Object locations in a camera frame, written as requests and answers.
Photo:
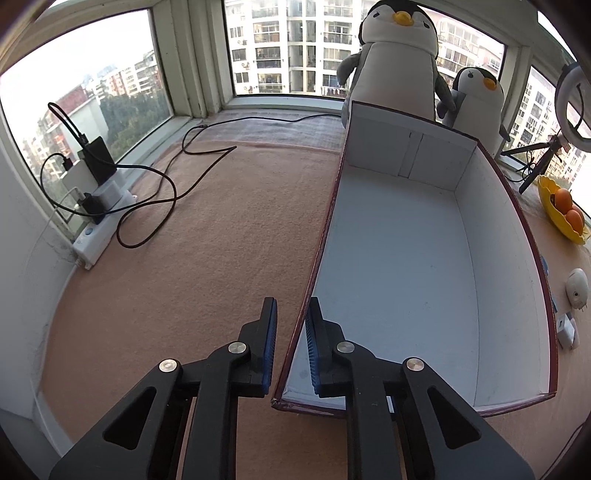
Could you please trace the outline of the red cardboard box white inside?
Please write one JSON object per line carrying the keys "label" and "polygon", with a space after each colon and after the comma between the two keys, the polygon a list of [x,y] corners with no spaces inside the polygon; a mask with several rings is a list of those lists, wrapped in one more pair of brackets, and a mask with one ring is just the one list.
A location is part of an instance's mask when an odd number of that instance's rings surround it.
{"label": "red cardboard box white inside", "polygon": [[557,392],[552,299],[529,224],[481,143],[439,123],[349,106],[305,295],[346,339],[425,360],[485,416]]}

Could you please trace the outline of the white USB wall charger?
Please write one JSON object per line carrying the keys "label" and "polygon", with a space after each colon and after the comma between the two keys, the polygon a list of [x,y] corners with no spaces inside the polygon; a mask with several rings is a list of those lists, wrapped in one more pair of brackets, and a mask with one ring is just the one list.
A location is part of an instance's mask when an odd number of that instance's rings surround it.
{"label": "white USB wall charger", "polygon": [[576,320],[570,311],[556,319],[556,333],[562,349],[574,350],[579,346]]}

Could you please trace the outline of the white round plug-in device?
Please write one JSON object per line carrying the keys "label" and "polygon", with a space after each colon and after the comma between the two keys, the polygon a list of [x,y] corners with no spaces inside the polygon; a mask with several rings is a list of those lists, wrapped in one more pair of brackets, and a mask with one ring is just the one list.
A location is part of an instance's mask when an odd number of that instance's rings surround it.
{"label": "white round plug-in device", "polygon": [[586,307],[589,298],[589,281],[581,268],[573,269],[565,284],[565,291],[570,305],[577,310]]}

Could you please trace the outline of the blue plastic phone stand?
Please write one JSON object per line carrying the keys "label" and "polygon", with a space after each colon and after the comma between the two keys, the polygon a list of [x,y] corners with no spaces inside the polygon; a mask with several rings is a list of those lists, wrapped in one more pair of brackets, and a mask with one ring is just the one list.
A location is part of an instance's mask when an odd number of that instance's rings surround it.
{"label": "blue plastic phone stand", "polygon": [[557,308],[557,304],[556,304],[556,301],[554,299],[554,296],[552,295],[552,291],[551,291],[551,287],[550,287],[549,266],[548,266],[548,263],[547,263],[547,261],[546,261],[546,259],[544,258],[543,255],[541,255],[540,258],[541,258],[542,267],[543,267],[543,270],[544,270],[544,273],[545,273],[546,281],[547,281],[547,284],[548,284],[548,290],[549,290],[549,293],[550,293],[553,314],[556,316],[556,314],[558,313],[558,308]]}

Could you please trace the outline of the white power strip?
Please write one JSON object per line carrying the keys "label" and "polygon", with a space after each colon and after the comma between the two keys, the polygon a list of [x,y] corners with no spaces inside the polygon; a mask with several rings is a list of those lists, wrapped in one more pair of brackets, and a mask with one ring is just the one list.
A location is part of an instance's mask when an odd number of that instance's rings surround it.
{"label": "white power strip", "polygon": [[90,220],[73,243],[73,249],[86,270],[91,269],[107,248],[115,234],[123,213],[133,206],[136,197],[124,187],[124,178],[115,173],[92,193],[103,207],[101,220]]}

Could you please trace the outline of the black plug adapter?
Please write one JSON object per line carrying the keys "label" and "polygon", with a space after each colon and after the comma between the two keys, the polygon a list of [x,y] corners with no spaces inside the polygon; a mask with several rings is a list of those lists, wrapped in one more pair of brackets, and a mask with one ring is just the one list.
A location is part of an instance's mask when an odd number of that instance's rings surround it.
{"label": "black plug adapter", "polygon": [[79,213],[95,225],[100,224],[106,216],[106,208],[101,201],[90,193],[84,192],[81,200],[77,202]]}

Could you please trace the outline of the yellow fruit bowl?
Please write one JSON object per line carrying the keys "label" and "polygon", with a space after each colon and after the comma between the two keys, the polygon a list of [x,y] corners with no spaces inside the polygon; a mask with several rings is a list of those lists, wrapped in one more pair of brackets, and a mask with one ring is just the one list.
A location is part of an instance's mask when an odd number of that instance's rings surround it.
{"label": "yellow fruit bowl", "polygon": [[583,224],[582,232],[579,233],[568,221],[567,216],[555,207],[552,199],[559,190],[559,185],[551,178],[544,175],[538,177],[538,194],[547,217],[567,239],[575,244],[584,245],[590,239],[590,229]]}

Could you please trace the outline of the orange fruit lower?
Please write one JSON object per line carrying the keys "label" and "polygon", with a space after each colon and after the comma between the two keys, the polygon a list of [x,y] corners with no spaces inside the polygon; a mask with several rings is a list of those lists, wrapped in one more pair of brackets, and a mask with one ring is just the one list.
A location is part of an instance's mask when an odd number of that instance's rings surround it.
{"label": "orange fruit lower", "polygon": [[576,209],[568,210],[565,219],[579,236],[583,235],[584,220]]}

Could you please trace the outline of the orange fruit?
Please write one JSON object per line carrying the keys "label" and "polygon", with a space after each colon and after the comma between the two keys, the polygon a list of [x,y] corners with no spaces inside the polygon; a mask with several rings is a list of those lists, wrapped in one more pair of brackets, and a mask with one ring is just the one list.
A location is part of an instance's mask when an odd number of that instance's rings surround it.
{"label": "orange fruit", "polygon": [[583,235],[584,220],[576,209],[568,210],[565,219],[579,236]]}
{"label": "orange fruit", "polygon": [[559,188],[553,194],[553,204],[562,214],[566,215],[572,209],[572,196],[569,190]]}

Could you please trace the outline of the orange fruit upper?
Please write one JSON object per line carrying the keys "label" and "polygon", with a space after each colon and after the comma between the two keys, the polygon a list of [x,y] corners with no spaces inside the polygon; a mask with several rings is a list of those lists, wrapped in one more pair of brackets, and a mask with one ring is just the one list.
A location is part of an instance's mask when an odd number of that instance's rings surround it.
{"label": "orange fruit upper", "polygon": [[553,194],[553,204],[562,214],[566,215],[572,209],[572,196],[569,190],[559,188]]}

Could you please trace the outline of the small penguin plush toy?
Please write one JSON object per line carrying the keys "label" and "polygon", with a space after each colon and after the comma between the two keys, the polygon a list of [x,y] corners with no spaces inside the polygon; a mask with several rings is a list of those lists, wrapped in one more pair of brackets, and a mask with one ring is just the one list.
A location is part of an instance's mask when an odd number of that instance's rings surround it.
{"label": "small penguin plush toy", "polygon": [[495,157],[502,142],[511,140],[501,120],[504,91],[495,75],[482,67],[464,67],[457,73],[451,93],[456,110],[439,101],[438,117],[449,128],[477,138]]}

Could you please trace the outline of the large penguin plush toy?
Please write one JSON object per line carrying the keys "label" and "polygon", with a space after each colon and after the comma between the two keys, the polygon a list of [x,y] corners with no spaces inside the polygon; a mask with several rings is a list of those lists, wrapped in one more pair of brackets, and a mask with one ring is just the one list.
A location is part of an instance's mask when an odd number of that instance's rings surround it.
{"label": "large penguin plush toy", "polygon": [[438,34],[429,15],[413,1],[379,1],[360,25],[361,49],[337,69],[339,86],[349,93],[342,124],[351,105],[363,102],[434,121],[435,101],[451,111],[456,103],[439,73]]}

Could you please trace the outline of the black tripod stand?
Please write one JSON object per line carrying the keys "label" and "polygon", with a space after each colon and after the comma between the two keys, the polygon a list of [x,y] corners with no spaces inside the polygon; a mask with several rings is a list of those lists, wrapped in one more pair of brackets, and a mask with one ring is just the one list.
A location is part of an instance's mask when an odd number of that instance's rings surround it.
{"label": "black tripod stand", "polygon": [[561,161],[559,151],[568,146],[568,142],[562,133],[554,134],[546,142],[533,143],[504,150],[500,153],[501,159],[510,159],[520,166],[514,170],[518,178],[508,178],[510,183],[519,185],[518,192],[523,194],[541,175],[544,175],[552,160]]}

